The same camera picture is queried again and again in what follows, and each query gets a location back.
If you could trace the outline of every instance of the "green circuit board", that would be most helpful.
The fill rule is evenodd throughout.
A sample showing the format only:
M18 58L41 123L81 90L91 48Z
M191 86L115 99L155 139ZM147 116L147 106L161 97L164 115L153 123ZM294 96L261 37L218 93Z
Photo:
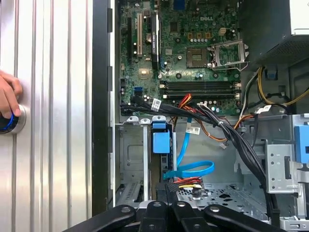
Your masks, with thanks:
M153 98L164 103L177 105L179 101L165 99L160 89L160 82L240 82L238 70L213 71L207 67L194 67L197 62L203 62L204 56L194 54L196 49L206 52L212 44L224 43L238 39L237 10L235 4L209 3L208 0L186 0L185 10L174 10L173 0L162 0L160 6L155 6L154 0L129 0L121 6L121 90L122 103L129 103L135 87L141 87L141 97L149 103ZM152 67L152 44L147 18L157 12L160 21L159 69ZM142 16L142 55L136 55L136 47L129 54L128 43L138 41L138 18ZM233 62L238 59L238 47L230 46L220 50L220 61ZM193 67L188 67L188 59ZM216 113L222 115L237 115L239 100L234 98L218 100L207 97L196 101L215 101L220 105L210 105L220 108Z

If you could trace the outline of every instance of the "motherboard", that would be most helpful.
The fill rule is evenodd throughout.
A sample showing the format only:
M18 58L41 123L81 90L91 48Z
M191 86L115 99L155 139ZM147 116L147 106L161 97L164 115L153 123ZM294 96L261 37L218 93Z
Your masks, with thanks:
M125 0L120 13L122 104L135 94L177 106L191 93L219 116L239 113L237 1Z

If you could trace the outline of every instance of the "sticker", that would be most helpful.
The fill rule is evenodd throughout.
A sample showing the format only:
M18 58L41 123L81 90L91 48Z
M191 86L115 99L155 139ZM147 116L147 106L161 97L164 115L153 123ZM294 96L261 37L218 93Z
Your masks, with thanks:
M153 104L151 105L151 110L159 111L161 105L161 100L154 98Z
M256 112L256 114L260 114L262 112L268 112L271 109L271 105L266 105L263 108L258 109L258 111Z
M189 127L189 126L187 126L187 129L185 130L185 132L189 133L189 134L199 135L200 130L201 130L200 127Z

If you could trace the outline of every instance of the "black plastic frame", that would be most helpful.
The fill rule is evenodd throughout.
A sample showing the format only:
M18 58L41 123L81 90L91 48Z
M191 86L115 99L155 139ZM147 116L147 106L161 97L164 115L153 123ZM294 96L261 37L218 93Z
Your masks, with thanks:
M93 0L92 41L92 216L108 208L109 0Z

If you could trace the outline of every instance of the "ribbed metal panel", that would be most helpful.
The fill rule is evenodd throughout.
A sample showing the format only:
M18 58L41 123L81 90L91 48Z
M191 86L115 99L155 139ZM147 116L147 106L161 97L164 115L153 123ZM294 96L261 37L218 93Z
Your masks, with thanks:
M0 67L17 76L23 130L0 136L3 232L91 217L92 0L2 0Z

